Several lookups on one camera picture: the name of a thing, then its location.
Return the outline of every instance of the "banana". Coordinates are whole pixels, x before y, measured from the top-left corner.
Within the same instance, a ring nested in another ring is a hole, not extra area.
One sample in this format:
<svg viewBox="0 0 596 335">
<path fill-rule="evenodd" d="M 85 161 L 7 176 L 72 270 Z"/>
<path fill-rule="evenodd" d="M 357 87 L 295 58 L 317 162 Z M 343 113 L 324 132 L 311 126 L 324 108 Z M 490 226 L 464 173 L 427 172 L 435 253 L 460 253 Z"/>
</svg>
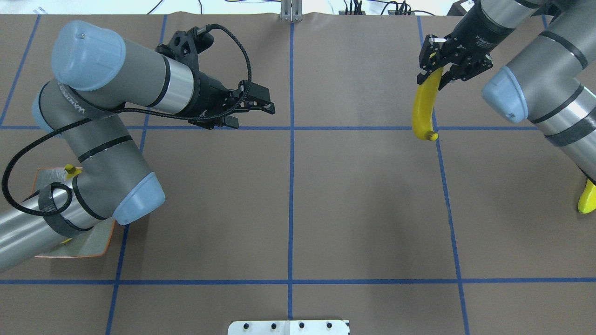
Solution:
<svg viewBox="0 0 596 335">
<path fill-rule="evenodd" d="M 439 91 L 443 68 L 438 68 L 422 85 L 418 86 L 412 109 L 412 130 L 417 138 L 436 141 L 439 138 L 433 130 L 433 107 Z"/>
<path fill-rule="evenodd" d="M 586 188 L 578 201 L 578 211 L 582 214 L 587 214 L 596 209 L 596 186 L 592 184 L 590 179 L 586 182 Z"/>
</svg>

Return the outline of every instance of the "light blue joint cap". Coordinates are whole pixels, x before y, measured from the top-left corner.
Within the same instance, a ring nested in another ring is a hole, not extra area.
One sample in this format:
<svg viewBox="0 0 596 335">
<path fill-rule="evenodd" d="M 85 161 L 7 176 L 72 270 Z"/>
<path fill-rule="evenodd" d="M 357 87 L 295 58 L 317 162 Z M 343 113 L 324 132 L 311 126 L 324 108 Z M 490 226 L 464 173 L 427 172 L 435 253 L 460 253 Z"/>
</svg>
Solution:
<svg viewBox="0 0 596 335">
<path fill-rule="evenodd" d="M 31 104 L 31 114 L 33 114 L 33 120 L 35 120 L 35 123 L 37 123 L 41 129 L 47 132 L 53 132 L 54 129 L 45 121 L 44 116 L 41 115 L 41 109 L 39 108 L 39 98 L 41 97 L 42 90 L 43 88 L 39 91 L 35 99 L 33 99 L 33 103 Z M 62 134 L 58 134 L 55 137 L 64 138 Z"/>
<path fill-rule="evenodd" d="M 118 33 L 83 21 L 67 23 L 54 43 L 52 71 L 80 91 L 106 86 L 120 72 L 126 45 Z"/>
<path fill-rule="evenodd" d="M 505 120 L 519 123 L 527 119 L 527 103 L 516 76 L 507 66 L 482 88 L 484 100 Z"/>
<path fill-rule="evenodd" d="M 127 225 L 153 212 L 166 201 L 155 172 L 149 173 L 130 191 L 114 211 L 114 219 Z"/>
</svg>

